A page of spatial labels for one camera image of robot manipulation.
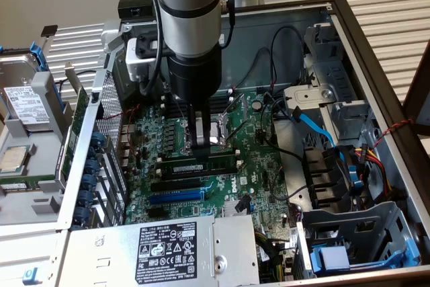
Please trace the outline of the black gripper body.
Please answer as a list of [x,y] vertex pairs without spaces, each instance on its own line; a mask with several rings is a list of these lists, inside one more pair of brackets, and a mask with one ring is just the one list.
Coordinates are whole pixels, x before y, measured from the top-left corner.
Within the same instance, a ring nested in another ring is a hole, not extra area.
[[203,104],[220,87],[222,49],[215,46],[195,57],[170,56],[167,59],[172,92],[190,104]]

